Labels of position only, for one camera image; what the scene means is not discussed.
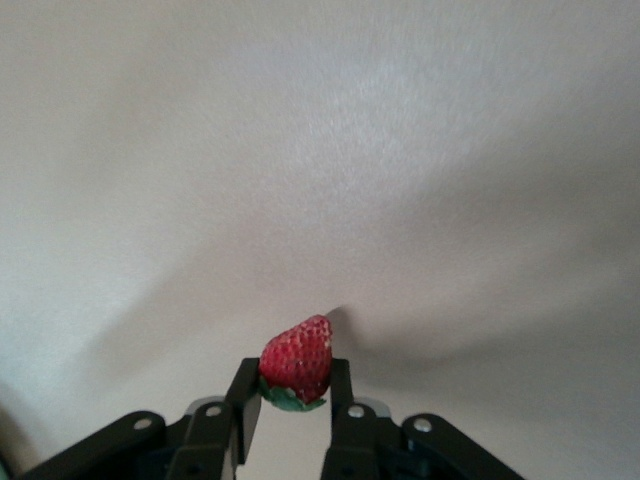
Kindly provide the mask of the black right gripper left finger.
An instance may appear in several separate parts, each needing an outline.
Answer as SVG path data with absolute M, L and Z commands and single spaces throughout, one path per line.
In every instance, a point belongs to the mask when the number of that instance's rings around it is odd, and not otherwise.
M 234 479 L 261 408 L 257 358 L 246 358 L 222 397 L 194 401 L 169 425 L 134 411 L 33 467 L 24 479 Z

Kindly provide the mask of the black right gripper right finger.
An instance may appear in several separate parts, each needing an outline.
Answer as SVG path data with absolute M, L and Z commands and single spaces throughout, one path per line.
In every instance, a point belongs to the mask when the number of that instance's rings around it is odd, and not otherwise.
M 331 442 L 323 479 L 519 479 L 521 475 L 444 418 L 431 413 L 400 425 L 354 397 L 350 364 L 330 374 Z

